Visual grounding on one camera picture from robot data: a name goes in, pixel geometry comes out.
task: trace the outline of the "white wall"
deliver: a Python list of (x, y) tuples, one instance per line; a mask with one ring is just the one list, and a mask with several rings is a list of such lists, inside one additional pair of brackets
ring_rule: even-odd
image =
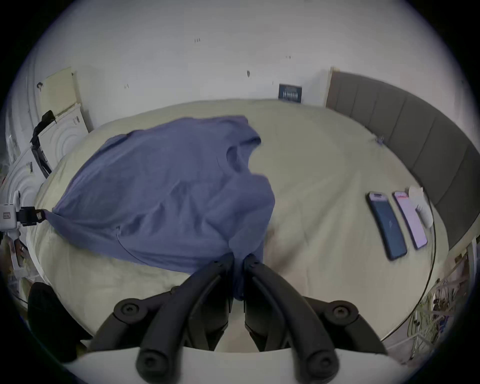
[(402, 2), (80, 1), (25, 65), (23, 91), (13, 92), (24, 100), (17, 124), (28, 125), (35, 84), (68, 66), (93, 128), (193, 100), (276, 98), (279, 83), (303, 86), (302, 102), (321, 105), (335, 66), (426, 100), (480, 150), (475, 103), (455, 60)]

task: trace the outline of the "smartphone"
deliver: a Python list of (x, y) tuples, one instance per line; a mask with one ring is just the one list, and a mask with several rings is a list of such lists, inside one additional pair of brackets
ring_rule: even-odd
[(407, 246), (388, 197), (383, 193), (369, 192), (367, 201), (382, 235), (388, 259), (395, 260), (405, 256)]
[(407, 222), (408, 231), (412, 237), (415, 249), (423, 247), (427, 244), (427, 236), (408, 194), (405, 192), (394, 192), (393, 197), (395, 197), (396, 203), (400, 211), (402, 211), (403, 218)]

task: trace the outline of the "upholstered headboard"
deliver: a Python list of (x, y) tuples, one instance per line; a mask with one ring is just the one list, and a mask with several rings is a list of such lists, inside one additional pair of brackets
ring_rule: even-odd
[(427, 191), (452, 248), (480, 213), (480, 154), (468, 137), (418, 97), (352, 73), (332, 72), (326, 106), (384, 137)]

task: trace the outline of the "black clamp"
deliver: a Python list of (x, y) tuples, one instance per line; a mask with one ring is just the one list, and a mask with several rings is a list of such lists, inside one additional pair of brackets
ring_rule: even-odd
[(43, 209), (35, 209), (35, 207), (21, 207), (17, 212), (17, 221), (24, 227), (37, 225), (45, 220), (45, 211)]
[[(139, 375), (149, 383), (174, 381), (181, 347), (214, 350), (222, 337), (232, 305), (232, 269), (230, 253), (169, 292), (120, 301), (89, 350), (140, 347)], [(244, 260), (243, 276), (245, 327), (259, 351), (293, 348), (299, 381), (333, 379), (339, 369), (335, 348), (386, 354), (353, 304), (304, 298), (253, 255)]]

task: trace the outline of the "bed sheet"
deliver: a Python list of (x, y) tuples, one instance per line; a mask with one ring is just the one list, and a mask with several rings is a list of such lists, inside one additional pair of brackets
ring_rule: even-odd
[[(276, 198), (265, 239), (265, 264), (302, 295), (351, 301), (380, 337), (387, 335), (420, 298), (431, 266), (432, 235), (427, 232), (427, 246), (415, 250), (391, 198), (408, 253), (393, 262), (387, 259), (365, 194), (391, 196), (418, 184), (368, 130), (332, 110), (277, 100), (222, 100), (113, 121), (88, 134), (62, 159), (40, 189), (36, 207), (52, 209), (77, 170), (109, 137), (185, 116), (222, 115), (245, 115), (262, 139), (249, 168), (268, 177)], [(448, 243), (436, 211), (434, 217), (439, 264), (446, 258)], [(42, 275), (92, 334), (118, 301), (164, 292), (188, 277), (76, 248), (48, 222), (30, 228), (29, 238)], [(231, 316), (230, 324), (242, 328), (241, 316), (241, 312)], [(245, 334), (240, 329), (229, 331), (220, 349), (242, 350), (239, 344)]]

